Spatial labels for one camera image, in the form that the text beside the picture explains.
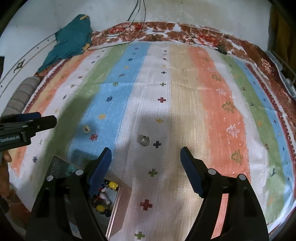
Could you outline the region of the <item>person's left hand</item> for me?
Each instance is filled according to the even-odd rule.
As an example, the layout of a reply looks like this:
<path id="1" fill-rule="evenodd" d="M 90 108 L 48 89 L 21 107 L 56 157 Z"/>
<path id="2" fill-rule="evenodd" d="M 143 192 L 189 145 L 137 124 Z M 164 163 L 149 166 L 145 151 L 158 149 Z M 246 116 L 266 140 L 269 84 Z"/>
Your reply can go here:
<path id="1" fill-rule="evenodd" d="M 11 155 L 8 151 L 3 152 L 2 164 L 1 164 L 1 180 L 0 180 L 0 192 L 3 198 L 10 195 L 10 182 L 9 182 L 9 170 L 8 163 L 12 161 Z"/>

